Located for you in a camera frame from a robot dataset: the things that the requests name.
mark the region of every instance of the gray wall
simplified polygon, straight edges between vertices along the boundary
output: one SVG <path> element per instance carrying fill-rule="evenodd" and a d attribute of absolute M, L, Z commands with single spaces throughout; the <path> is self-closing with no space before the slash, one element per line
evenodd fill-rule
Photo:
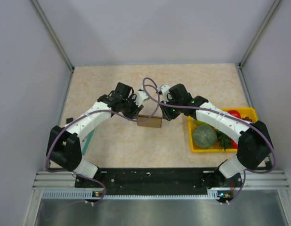
<path fill-rule="evenodd" d="M 283 1 L 244 71 L 291 185 L 291 0 Z"/>
<path fill-rule="evenodd" d="M 71 62 L 240 62 L 274 0 L 39 0 Z"/>
<path fill-rule="evenodd" d="M 69 77 L 30 2 L 0 1 L 0 226 L 23 220 Z"/>

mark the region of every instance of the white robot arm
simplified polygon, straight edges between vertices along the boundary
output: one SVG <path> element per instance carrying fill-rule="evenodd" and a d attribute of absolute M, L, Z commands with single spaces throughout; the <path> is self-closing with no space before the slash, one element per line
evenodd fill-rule
<path fill-rule="evenodd" d="M 222 163 L 217 168 L 217 174 L 225 178 L 231 178 L 245 169 L 254 170 L 270 154 L 270 149 L 266 146 L 266 143 L 256 133 L 253 133 L 247 125 L 226 118 L 224 116 L 225 112 L 203 97 L 192 98 L 182 84 L 173 87 L 162 85 L 157 89 L 159 94 L 162 95 L 162 103 L 179 106 L 173 108 L 160 105 L 164 119 L 170 121 L 183 113 L 217 128 L 239 144 L 237 155 Z M 143 108 L 142 104 L 147 100 L 149 100 L 149 97 L 143 88 L 134 93 L 132 87 L 118 83 L 114 91 L 109 95 L 101 96 L 83 114 L 86 116 L 85 118 L 67 128 L 66 132 L 59 138 L 49 159 L 68 171 L 99 179 L 101 177 L 100 168 L 85 160 L 81 154 L 86 136 L 104 120 L 113 116 L 109 111 L 121 112 L 130 119 L 137 118 L 138 113 Z M 195 106 L 215 112 L 180 108 L 180 106 Z M 105 112 L 90 114 L 98 110 L 104 110 Z M 262 122 L 258 121 L 254 125 L 270 140 L 266 126 Z M 47 153 L 61 130 L 62 128 L 59 126 L 55 126 L 51 130 Z"/>

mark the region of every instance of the red tomato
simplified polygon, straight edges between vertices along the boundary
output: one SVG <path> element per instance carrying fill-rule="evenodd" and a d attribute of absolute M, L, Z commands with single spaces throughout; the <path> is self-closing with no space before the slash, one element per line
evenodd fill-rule
<path fill-rule="evenodd" d="M 235 148 L 235 149 L 238 148 L 238 144 L 234 140 L 231 140 L 231 146 L 232 148 Z"/>
<path fill-rule="evenodd" d="M 241 118 L 241 114 L 236 110 L 230 110 L 228 111 L 228 113 L 230 113 L 232 116 L 237 117 L 239 119 Z"/>

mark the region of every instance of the green melon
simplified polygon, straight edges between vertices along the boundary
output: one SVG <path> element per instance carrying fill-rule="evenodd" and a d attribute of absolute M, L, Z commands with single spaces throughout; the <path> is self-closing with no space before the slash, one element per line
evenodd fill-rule
<path fill-rule="evenodd" d="M 207 125 L 198 126 L 193 131 L 193 142 L 199 148 L 207 149 L 212 147 L 217 141 L 217 133 Z"/>

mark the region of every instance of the small brown box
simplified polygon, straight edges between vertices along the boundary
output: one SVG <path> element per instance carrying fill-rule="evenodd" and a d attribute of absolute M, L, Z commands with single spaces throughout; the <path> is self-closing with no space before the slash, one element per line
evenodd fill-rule
<path fill-rule="evenodd" d="M 137 117 L 137 120 L 144 120 L 148 117 L 149 115 L 139 114 Z M 153 116 L 147 121 L 137 123 L 138 126 L 152 127 L 152 128 L 161 128 L 161 124 L 162 124 L 162 117 L 158 117 L 158 116 Z"/>

